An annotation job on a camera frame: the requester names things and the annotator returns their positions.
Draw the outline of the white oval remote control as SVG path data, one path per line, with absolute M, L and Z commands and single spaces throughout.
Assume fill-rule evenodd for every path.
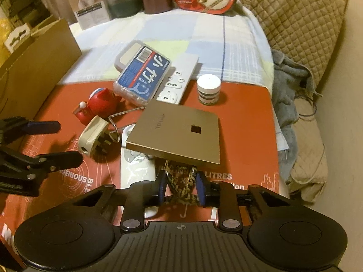
M 134 124 L 123 129 L 121 136 L 120 188 L 128 189 L 133 183 L 143 180 L 155 181 L 155 162 L 144 153 L 126 148 L 126 141 Z

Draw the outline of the white power plug adapter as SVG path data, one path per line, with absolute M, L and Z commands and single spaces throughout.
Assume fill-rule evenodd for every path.
M 95 116 L 81 133 L 78 140 L 78 151 L 91 157 L 94 153 L 107 153 L 111 145 L 108 134 L 109 123 L 99 116 Z

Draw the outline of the square white lidded container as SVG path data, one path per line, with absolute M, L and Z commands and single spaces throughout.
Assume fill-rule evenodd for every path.
M 144 42 L 139 40 L 133 40 L 129 42 L 115 58 L 114 67 L 116 68 L 116 70 L 119 73 L 123 72 L 129 62 L 137 55 L 142 47 L 146 47 L 151 51 L 154 50 L 152 47 L 146 45 Z

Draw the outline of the blue label clear plastic box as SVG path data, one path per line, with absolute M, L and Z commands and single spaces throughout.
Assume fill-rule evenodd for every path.
M 113 91 L 136 106 L 146 106 L 155 96 L 170 66 L 167 57 L 142 47 L 114 81 Z

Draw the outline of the metal wire clip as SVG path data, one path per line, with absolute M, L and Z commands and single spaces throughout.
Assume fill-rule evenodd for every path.
M 136 111 L 144 110 L 145 108 L 146 108 L 145 106 L 141 106 L 133 109 L 127 109 L 122 112 L 116 112 L 110 115 L 108 117 L 108 121 L 110 125 L 113 127 L 113 129 L 109 132 L 111 140 L 114 141 L 115 143 L 121 142 L 121 131 L 125 128 L 125 126 L 121 126 L 121 120 L 125 115 L 131 114 Z

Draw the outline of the beige quilted chair cover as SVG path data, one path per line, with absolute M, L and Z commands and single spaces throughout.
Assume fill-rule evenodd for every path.
M 334 51 L 345 15 L 343 0 L 240 0 L 274 50 L 305 66 L 315 89 Z

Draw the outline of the gold square box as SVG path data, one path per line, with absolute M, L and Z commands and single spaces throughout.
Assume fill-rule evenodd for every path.
M 152 100 L 126 139 L 126 148 L 193 166 L 220 164 L 218 116 Z

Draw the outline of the red Doraemon figurine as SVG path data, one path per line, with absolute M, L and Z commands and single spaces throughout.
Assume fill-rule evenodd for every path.
M 79 103 L 73 114 L 87 126 L 95 116 L 107 119 L 114 114 L 121 100 L 122 97 L 117 96 L 109 88 L 97 88 L 91 93 L 88 101 Z

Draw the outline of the black folding ladder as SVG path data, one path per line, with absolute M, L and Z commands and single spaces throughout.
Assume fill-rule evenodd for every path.
M 28 25 L 32 29 L 51 16 L 42 0 L 1 0 L 1 9 L 14 28 Z

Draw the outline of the small white striped jar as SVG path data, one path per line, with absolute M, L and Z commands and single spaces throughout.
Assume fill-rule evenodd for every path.
M 219 100 L 221 80 L 213 74 L 203 74 L 197 79 L 198 99 L 204 105 L 213 105 Z

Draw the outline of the long white remote control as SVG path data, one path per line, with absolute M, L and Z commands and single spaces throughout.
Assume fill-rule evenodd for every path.
M 199 57 L 195 54 L 183 53 L 172 61 L 172 65 L 164 77 L 155 99 L 170 104 L 180 104 L 188 86 Z

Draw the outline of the white cardboard insert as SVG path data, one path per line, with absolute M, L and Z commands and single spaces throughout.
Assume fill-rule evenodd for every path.
M 27 24 L 16 27 L 5 40 L 4 45 L 10 53 L 13 53 L 20 44 L 31 34 L 31 29 Z

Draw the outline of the grey towel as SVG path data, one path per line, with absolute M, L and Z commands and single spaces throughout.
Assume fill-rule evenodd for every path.
M 275 69 L 272 106 L 289 147 L 278 153 L 279 174 L 286 182 L 298 157 L 297 136 L 293 128 L 299 119 L 295 97 L 299 93 L 312 95 L 315 92 L 315 84 L 311 71 L 306 66 L 294 62 L 281 51 L 271 52 Z

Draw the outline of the checked pastel tablecloth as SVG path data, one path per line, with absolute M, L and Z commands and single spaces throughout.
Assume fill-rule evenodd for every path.
M 153 15 L 139 12 L 85 30 L 74 26 L 72 32 L 82 55 L 62 84 L 115 81 L 120 75 L 114 67 L 116 56 L 129 42 L 139 40 L 167 57 L 171 65 L 183 53 L 197 55 L 191 79 L 213 74 L 223 82 L 272 90 L 270 45 L 257 18 L 241 3 L 221 15 L 181 9 Z

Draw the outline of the white product carton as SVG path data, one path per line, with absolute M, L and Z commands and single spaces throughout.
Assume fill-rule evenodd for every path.
M 111 20 L 105 0 L 68 0 L 82 30 Z

